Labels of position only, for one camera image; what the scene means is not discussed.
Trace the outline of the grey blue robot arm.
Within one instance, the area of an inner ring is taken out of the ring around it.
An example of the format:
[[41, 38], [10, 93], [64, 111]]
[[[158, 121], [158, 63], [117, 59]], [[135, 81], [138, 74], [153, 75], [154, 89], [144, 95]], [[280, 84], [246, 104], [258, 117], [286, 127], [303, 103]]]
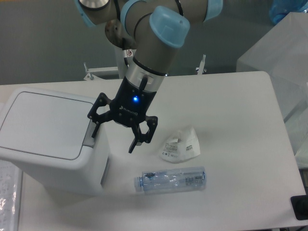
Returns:
[[130, 151], [150, 143], [158, 124], [146, 114], [193, 23], [218, 16], [221, 0], [77, 0], [76, 7], [88, 26], [119, 20], [135, 41], [136, 52], [114, 99], [100, 93], [88, 113], [95, 124], [115, 121], [131, 128]]

